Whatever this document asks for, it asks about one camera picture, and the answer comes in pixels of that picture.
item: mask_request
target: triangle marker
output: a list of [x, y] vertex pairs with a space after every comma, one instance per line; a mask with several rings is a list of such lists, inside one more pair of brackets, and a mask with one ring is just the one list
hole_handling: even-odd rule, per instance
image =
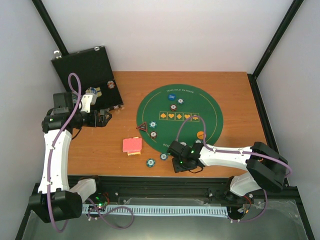
[[144, 123], [140, 124], [139, 126], [136, 127], [136, 129], [147, 132], [148, 131], [147, 122], [145, 121]]

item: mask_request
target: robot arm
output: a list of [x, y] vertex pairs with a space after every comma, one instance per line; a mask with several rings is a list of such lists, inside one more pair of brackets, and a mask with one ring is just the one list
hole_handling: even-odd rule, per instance
[[82, 212], [82, 203], [97, 190], [96, 180], [80, 180], [72, 189], [68, 184], [68, 152], [73, 129], [82, 127], [105, 127], [112, 115], [105, 110], [91, 111], [90, 106], [96, 102], [93, 93], [86, 93], [81, 98], [79, 110], [75, 113], [66, 129], [60, 134], [52, 151], [50, 182], [48, 182], [48, 160], [52, 143], [58, 132], [74, 110], [70, 92], [53, 95], [54, 108], [48, 112], [42, 122], [45, 139], [45, 159], [43, 174], [38, 194], [29, 198], [31, 209], [45, 222], [50, 222], [47, 206], [47, 186], [50, 184], [51, 206], [56, 221], [78, 218]]
[[176, 173], [190, 171], [197, 167], [225, 166], [242, 169], [246, 173], [231, 177], [226, 186], [227, 192], [236, 196], [264, 189], [269, 192], [281, 192], [286, 175], [286, 167], [266, 159], [247, 153], [261, 153], [278, 159], [285, 164], [286, 159], [262, 142], [255, 142], [253, 146], [242, 148], [204, 146], [195, 143], [192, 147], [173, 141], [168, 153], [173, 156], [172, 163]]

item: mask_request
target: wooden tabletop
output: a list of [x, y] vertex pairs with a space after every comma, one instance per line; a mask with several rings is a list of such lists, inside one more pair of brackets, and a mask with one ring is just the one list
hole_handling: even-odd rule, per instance
[[[175, 173], [169, 157], [142, 140], [141, 155], [122, 152], [125, 138], [140, 137], [136, 116], [140, 102], [156, 88], [169, 84], [188, 84], [203, 89], [217, 101], [223, 114], [223, 130], [217, 147], [246, 147], [266, 142], [249, 80], [245, 72], [114, 72], [124, 108], [113, 110], [106, 127], [84, 127], [71, 141], [68, 156], [69, 175], [144, 176], [144, 177], [230, 177], [243, 170], [207, 166], [197, 174]], [[154, 158], [154, 167], [146, 161]]]

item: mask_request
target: poker chip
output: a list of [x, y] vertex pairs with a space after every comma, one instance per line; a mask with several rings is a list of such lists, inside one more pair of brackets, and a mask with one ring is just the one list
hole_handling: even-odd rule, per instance
[[156, 126], [157, 126], [157, 123], [156, 123], [155, 121], [151, 121], [151, 122], [149, 123], [149, 127], [150, 127], [151, 129], [154, 129]]
[[150, 138], [155, 139], [157, 137], [157, 133], [155, 131], [150, 132]]
[[171, 104], [170, 109], [175, 112], [177, 110], [177, 106], [175, 104]]
[[106, 84], [108, 85], [109, 89], [113, 89], [115, 87], [115, 82], [114, 81], [108, 81]]
[[176, 95], [174, 93], [171, 93], [171, 94], [168, 95], [168, 99], [170, 101], [174, 101], [176, 99]]
[[178, 104], [183, 104], [185, 101], [182, 98], [179, 98], [177, 102]]
[[168, 158], [168, 154], [167, 153], [161, 153], [161, 155], [160, 155], [160, 159], [161, 160], [167, 160], [167, 158]]
[[154, 160], [153, 158], [149, 158], [149, 159], [146, 161], [146, 165], [147, 165], [149, 168], [152, 168], [155, 164], [156, 164], [156, 160]]

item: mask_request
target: white panel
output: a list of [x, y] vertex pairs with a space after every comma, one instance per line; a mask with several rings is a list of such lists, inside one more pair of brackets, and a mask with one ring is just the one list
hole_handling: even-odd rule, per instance
[[320, 1], [304, 1], [258, 79], [280, 153], [320, 239]]
[[1, 239], [15, 239], [45, 157], [41, 121], [62, 84], [51, 66], [55, 44], [31, 0], [0, 7]]
[[44, 0], [70, 52], [114, 71], [252, 73], [292, 0]]

